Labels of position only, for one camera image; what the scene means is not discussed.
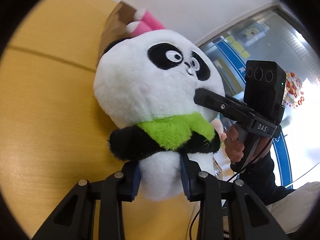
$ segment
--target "panda eye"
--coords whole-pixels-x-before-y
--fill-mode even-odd
[[[169,43],[160,43],[148,50],[148,57],[158,68],[168,70],[183,61],[182,52]]]
[[[194,51],[192,52],[191,66],[196,71],[198,80],[205,81],[210,78],[210,68],[204,60]]]
[[[168,60],[172,62],[181,62],[182,60],[182,55],[175,50],[168,50],[165,53],[165,56],[167,57]]]
[[[195,71],[200,70],[200,63],[198,62],[198,60],[195,57],[191,58],[190,64]]]

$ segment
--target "metal screw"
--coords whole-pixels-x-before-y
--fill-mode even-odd
[[[242,187],[242,186],[244,185],[244,182],[243,182],[242,179],[237,179],[237,180],[235,181],[235,184],[236,184],[237,186]]]
[[[124,174],[121,171],[118,171],[115,173],[115,178],[120,179],[124,176]]]
[[[79,180],[78,185],[85,186],[85,185],[87,185],[87,183],[88,183],[88,181],[86,179],[81,179],[81,180]]]
[[[199,175],[199,177],[201,177],[201,178],[206,178],[206,177],[208,177],[208,173],[205,172],[205,171],[200,171],[200,172],[198,173],[198,175]]]

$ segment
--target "panda head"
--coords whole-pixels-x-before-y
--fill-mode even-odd
[[[193,112],[211,122],[217,113],[194,103],[195,90],[225,95],[210,59],[171,30],[147,32],[110,46],[93,87],[99,105],[119,128]]]

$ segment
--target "cardboard box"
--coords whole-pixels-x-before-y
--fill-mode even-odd
[[[130,37],[125,28],[129,23],[134,21],[133,15],[136,11],[137,10],[129,4],[120,1],[110,13],[101,35],[97,66],[103,56],[104,50],[111,42]]]

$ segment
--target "green collar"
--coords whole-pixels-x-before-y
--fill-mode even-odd
[[[141,122],[137,126],[166,150],[178,149],[191,138],[193,131],[209,141],[214,137],[212,125],[197,112]]]

